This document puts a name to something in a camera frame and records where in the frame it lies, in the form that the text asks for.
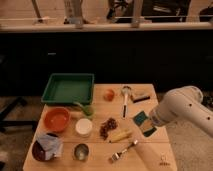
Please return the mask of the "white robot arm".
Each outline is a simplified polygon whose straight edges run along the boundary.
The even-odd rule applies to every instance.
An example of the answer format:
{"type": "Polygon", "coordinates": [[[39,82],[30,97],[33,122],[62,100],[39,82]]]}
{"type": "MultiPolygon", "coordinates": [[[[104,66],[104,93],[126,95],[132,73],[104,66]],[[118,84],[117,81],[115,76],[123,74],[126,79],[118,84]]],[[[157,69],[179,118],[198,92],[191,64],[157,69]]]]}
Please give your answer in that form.
{"type": "Polygon", "coordinates": [[[151,130],[182,117],[213,137],[213,112],[202,105],[203,98],[203,93],[196,86],[169,90],[139,128],[145,136],[148,136],[151,130]]]}

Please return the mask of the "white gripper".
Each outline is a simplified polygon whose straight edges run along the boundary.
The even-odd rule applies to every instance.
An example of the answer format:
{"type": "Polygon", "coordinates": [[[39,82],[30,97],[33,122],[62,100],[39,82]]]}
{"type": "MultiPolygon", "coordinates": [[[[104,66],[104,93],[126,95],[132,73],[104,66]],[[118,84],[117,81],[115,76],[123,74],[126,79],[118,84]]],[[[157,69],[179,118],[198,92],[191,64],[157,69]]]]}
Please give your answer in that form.
{"type": "Polygon", "coordinates": [[[162,118],[162,111],[158,108],[155,107],[149,112],[149,118],[150,120],[145,120],[141,125],[140,125],[140,130],[145,133],[153,129],[153,125],[161,127],[164,125],[164,121],[162,118]]]}

